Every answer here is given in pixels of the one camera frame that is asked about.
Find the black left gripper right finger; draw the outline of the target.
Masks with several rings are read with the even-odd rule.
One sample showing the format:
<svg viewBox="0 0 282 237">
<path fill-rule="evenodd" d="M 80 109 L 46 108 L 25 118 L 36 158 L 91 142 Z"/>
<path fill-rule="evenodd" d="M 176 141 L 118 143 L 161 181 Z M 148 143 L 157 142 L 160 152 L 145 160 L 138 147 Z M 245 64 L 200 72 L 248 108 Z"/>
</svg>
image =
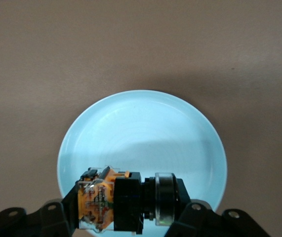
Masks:
<svg viewBox="0 0 282 237">
<path fill-rule="evenodd" d="M 269 234 L 245 211 L 226 209 L 216 214 L 210 205 L 190 199 L 182 179 L 176 182 L 176 216 L 166 237 L 268 237 Z"/>
</svg>

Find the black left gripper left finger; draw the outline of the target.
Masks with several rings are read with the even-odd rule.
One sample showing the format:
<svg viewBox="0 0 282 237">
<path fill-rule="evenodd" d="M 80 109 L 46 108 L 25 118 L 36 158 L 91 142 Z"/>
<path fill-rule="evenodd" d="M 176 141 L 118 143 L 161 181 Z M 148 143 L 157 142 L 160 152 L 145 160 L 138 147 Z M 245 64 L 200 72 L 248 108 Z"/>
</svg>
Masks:
<svg viewBox="0 0 282 237">
<path fill-rule="evenodd" d="M 21 207 L 0 212 L 0 237 L 71 237 L 77 229 L 77 185 L 63 199 L 50 200 L 33 213 Z"/>
</svg>

